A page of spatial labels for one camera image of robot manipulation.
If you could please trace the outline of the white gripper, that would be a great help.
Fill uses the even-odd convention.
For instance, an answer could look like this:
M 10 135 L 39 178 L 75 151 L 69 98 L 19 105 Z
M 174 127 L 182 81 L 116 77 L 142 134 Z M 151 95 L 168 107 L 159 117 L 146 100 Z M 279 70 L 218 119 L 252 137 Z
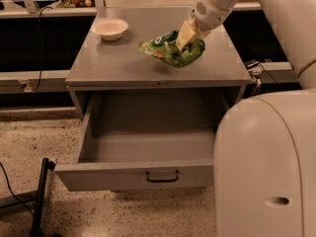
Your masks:
M 177 39 L 178 51 L 195 40 L 204 40 L 210 31 L 219 27 L 230 15 L 232 9 L 225 9 L 217 5 L 214 0 L 195 0 L 192 7 L 193 19 L 184 21 Z

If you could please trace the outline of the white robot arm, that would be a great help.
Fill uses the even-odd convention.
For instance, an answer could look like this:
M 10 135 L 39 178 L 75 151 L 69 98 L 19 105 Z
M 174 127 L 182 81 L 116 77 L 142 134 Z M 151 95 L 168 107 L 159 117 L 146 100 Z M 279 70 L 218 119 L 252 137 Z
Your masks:
M 195 0 L 183 48 L 238 0 Z M 316 237 L 316 0 L 258 0 L 301 86 L 233 106 L 214 143 L 217 237 Z

